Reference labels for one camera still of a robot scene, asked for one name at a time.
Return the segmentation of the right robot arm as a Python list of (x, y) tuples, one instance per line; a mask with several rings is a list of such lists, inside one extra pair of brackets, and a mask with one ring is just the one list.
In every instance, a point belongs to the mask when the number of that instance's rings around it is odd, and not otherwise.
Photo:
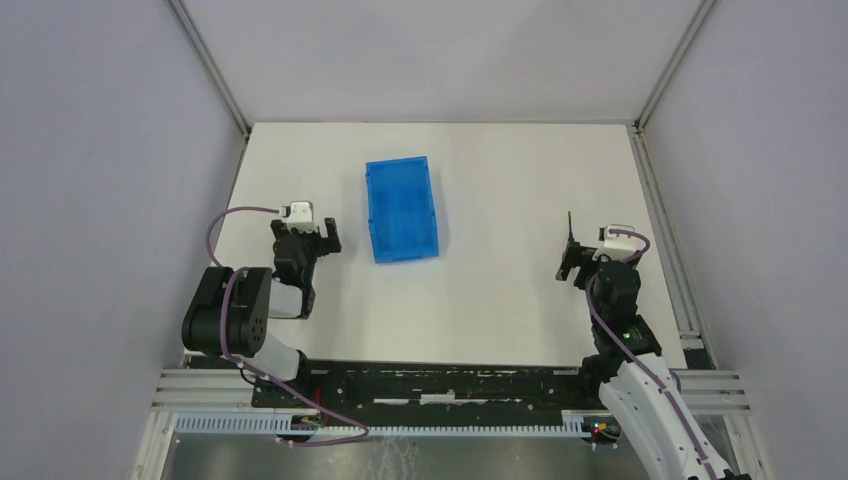
[(556, 277), (577, 274), (586, 296), (596, 354), (583, 359), (577, 392), (606, 407), (652, 479), (738, 479), (685, 404), (659, 341), (638, 312), (643, 249), (616, 259), (569, 240)]

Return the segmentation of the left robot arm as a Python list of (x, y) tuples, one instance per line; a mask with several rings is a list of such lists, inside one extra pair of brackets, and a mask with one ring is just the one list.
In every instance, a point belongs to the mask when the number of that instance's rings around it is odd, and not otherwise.
[(274, 220), (271, 267), (249, 267), (240, 274), (230, 267), (207, 268), (182, 322), (184, 347), (275, 377), (281, 400), (290, 407), (306, 405), (314, 394), (313, 379), (301, 372), (306, 356), (277, 339), (269, 321), (311, 315), (317, 261), (342, 251), (335, 219), (326, 218), (324, 225), (322, 233), (304, 222)]

